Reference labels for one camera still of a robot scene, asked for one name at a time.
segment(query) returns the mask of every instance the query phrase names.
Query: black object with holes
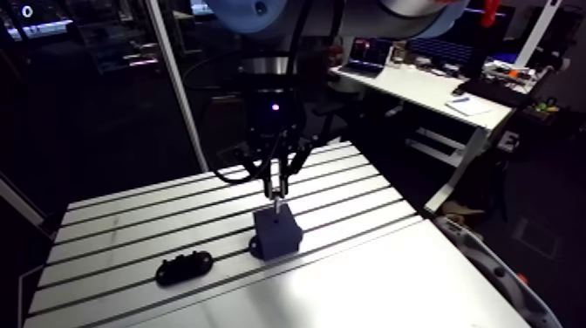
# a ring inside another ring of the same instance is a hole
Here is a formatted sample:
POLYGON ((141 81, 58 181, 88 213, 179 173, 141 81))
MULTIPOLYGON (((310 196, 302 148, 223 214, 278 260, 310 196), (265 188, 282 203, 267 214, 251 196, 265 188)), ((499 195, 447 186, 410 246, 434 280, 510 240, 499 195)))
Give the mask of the black object with holes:
POLYGON ((289 205, 277 205, 254 213, 256 236, 249 242, 252 256, 269 261, 299 251, 303 230, 299 228, 289 205))
POLYGON ((193 251, 190 255, 179 255, 174 260, 163 260, 154 280, 160 286, 177 284, 188 279, 206 275, 214 265, 214 258, 206 251, 193 251))

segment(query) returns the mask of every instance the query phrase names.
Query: workbench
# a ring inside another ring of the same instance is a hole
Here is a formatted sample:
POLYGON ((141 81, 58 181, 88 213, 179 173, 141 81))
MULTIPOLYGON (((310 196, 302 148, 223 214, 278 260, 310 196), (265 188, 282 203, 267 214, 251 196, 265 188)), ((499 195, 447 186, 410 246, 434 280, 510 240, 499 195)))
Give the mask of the workbench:
POLYGON ((205 173, 74 202, 24 327, 528 327, 352 144, 314 150, 287 203, 300 250, 265 263, 247 251, 253 211, 272 206, 261 181, 205 173), (154 281, 193 250, 215 258, 206 276, 154 281))
POLYGON ((474 132, 466 144, 451 140, 423 127, 416 131, 416 133, 451 147, 453 149, 451 155, 445 155, 424 143, 407 140, 408 146, 455 167, 448 182, 426 203, 426 210, 431 213, 436 212, 441 204, 447 200, 468 165, 476 156, 482 153, 491 134, 513 112, 512 108, 472 94, 467 94, 468 98, 473 99, 474 102, 483 107, 491 108, 491 110, 476 115, 459 113, 447 106, 446 102, 454 98, 452 92, 464 81, 449 76, 438 76, 430 72, 423 72, 411 67, 411 65, 402 65, 399 68, 387 66, 376 78, 352 72, 344 72, 340 68, 331 68, 330 72, 380 92, 391 94, 404 101, 421 106, 426 110, 449 117, 450 119, 458 120, 474 128, 474 132))

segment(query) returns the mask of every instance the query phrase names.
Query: laptop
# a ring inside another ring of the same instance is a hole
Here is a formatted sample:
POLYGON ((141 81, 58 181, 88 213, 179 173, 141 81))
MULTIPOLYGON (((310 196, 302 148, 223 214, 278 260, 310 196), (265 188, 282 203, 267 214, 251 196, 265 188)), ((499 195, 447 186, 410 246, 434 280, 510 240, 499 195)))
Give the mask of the laptop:
POLYGON ((355 38, 348 63, 340 71, 376 78, 385 68, 392 41, 383 38, 355 38))

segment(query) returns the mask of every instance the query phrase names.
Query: monitor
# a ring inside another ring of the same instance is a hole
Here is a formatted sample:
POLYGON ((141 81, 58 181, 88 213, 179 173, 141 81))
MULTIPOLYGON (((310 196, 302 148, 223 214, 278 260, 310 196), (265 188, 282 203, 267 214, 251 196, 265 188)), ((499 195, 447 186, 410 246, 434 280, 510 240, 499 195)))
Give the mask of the monitor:
POLYGON ((392 41, 383 38, 355 38, 348 62, 383 67, 391 45, 392 41))

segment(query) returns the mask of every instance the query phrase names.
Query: metal frame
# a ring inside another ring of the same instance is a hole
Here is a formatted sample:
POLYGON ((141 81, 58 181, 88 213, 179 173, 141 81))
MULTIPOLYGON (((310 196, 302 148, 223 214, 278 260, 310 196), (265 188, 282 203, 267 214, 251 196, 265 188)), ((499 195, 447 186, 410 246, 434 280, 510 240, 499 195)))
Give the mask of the metal frame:
POLYGON ((539 42, 543 38, 543 34, 549 27, 549 23, 551 19, 554 17, 555 12, 560 7, 562 0, 546 0, 546 3, 543 5, 542 14, 537 19, 537 23, 535 23, 535 27, 531 31, 527 42, 523 45, 523 49, 519 54, 519 57, 514 62, 514 65, 517 67, 525 67, 527 66, 528 61, 531 59, 535 48, 539 44, 539 42))
POLYGON ((472 162, 472 160, 482 153, 484 149, 484 145, 487 142, 487 131, 482 127, 476 127, 472 137, 466 144, 466 149, 464 149, 464 155, 462 156, 462 160, 456 170, 453 172, 452 177, 450 180, 443 185, 435 195, 426 203, 426 210, 435 213, 438 208, 440 208, 441 204, 443 204, 447 197, 449 197, 460 178, 466 172, 468 165, 472 162))
POLYGON ((175 62, 173 48, 171 48, 171 43, 169 42, 169 36, 167 35, 167 29, 165 28, 163 16, 160 14, 158 0, 147 0, 146 7, 148 8, 148 15, 151 18, 155 34, 157 35, 160 51, 163 55, 163 58, 165 59, 165 64, 167 65, 167 69, 169 71, 169 78, 173 84, 173 89, 175 91, 177 101, 179 102, 181 114, 183 114, 183 120, 185 121, 187 132, 189 133, 189 139, 191 140, 191 144, 195 151, 195 156, 197 157, 197 161, 200 164, 201 171, 207 172, 209 171, 208 163, 206 162, 206 157, 203 154, 203 150, 201 149, 200 135, 197 133, 194 117, 191 114, 191 107, 189 106, 187 95, 185 94, 185 89, 181 83, 181 76, 179 74, 179 69, 177 68, 177 63, 175 62))

